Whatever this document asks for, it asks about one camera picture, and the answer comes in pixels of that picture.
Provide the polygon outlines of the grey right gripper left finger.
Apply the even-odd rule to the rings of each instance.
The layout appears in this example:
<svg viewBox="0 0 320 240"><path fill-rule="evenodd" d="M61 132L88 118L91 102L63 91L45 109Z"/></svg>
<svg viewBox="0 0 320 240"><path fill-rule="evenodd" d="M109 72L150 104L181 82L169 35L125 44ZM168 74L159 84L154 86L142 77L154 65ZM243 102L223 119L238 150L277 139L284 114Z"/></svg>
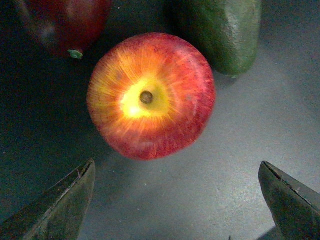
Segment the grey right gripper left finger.
<svg viewBox="0 0 320 240"><path fill-rule="evenodd" d="M92 199L96 166L80 164L0 224L2 240L76 240Z"/></svg>

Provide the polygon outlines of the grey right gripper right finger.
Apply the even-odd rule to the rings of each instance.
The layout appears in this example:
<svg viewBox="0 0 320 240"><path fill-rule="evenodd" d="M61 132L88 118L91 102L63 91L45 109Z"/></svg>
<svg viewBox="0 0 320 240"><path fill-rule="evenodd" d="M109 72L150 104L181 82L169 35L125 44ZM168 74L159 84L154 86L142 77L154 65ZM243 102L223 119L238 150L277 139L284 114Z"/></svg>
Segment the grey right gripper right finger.
<svg viewBox="0 0 320 240"><path fill-rule="evenodd" d="M276 228L284 240L320 238L320 194L262 161L258 181Z"/></svg>

